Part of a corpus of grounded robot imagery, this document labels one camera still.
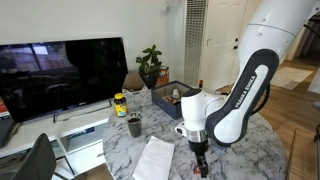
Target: television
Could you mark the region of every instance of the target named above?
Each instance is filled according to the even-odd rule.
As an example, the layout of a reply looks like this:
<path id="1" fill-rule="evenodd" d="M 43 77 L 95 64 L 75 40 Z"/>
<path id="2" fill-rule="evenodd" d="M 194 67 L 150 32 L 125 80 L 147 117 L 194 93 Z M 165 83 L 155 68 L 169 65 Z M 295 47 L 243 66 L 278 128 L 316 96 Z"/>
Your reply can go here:
<path id="1" fill-rule="evenodd" d="M 0 45 L 0 96 L 17 123 L 112 98 L 127 73 L 120 37 Z"/>

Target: green leaves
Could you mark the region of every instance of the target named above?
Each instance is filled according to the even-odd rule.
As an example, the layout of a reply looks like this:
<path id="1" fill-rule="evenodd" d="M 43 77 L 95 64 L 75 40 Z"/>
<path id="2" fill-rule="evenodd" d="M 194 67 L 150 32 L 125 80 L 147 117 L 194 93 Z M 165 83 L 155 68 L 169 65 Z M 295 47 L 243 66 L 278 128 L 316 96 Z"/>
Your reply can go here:
<path id="1" fill-rule="evenodd" d="M 147 48 L 142 51 L 147 55 L 143 58 L 137 57 L 136 63 L 140 63 L 139 72 L 142 73 L 158 73 L 162 62 L 159 62 L 158 55 L 162 55 L 161 51 L 156 50 L 156 45 L 153 45 L 152 48 Z"/>

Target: yellow jar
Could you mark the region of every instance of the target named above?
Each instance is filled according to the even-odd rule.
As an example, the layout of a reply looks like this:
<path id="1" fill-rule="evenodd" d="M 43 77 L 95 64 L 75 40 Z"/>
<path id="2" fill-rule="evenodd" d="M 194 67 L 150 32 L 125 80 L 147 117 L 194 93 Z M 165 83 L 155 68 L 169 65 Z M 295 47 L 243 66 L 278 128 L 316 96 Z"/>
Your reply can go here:
<path id="1" fill-rule="evenodd" d="M 128 114 L 127 100 L 122 93 L 114 95 L 114 109 L 119 117 L 125 117 Z"/>

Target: round table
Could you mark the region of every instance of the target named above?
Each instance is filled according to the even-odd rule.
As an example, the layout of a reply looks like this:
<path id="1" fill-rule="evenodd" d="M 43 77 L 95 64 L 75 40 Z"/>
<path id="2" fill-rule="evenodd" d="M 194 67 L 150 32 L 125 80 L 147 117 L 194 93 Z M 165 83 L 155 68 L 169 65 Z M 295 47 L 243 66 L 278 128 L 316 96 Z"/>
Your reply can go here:
<path id="1" fill-rule="evenodd" d="M 174 131 L 183 121 L 173 120 L 152 104 L 151 92 L 126 96 L 130 107 L 142 114 L 142 134 L 130 136 L 124 118 L 112 115 L 103 136 L 106 165 L 114 179 L 133 179 L 132 174 L 151 136 L 175 144 L 169 179 L 203 179 L 193 174 L 196 157 L 187 138 Z M 230 148 L 210 146 L 206 152 L 207 179 L 285 179 L 286 155 L 270 124 L 259 114 L 250 117 L 246 136 Z"/>

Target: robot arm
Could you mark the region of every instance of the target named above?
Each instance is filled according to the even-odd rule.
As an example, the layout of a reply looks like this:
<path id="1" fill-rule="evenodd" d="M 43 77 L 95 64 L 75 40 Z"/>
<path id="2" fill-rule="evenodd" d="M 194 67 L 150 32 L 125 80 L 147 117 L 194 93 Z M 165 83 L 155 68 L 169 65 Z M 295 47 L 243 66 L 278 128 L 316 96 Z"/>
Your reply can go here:
<path id="1" fill-rule="evenodd" d="M 245 136 L 249 116 L 280 58 L 304 23 L 319 10 L 320 0 L 262 1 L 239 44 L 239 76 L 224 103 L 201 90 L 191 90 L 182 97 L 184 122 L 176 131 L 188 138 L 197 160 L 205 160 L 208 137 L 219 145 L 230 146 Z"/>

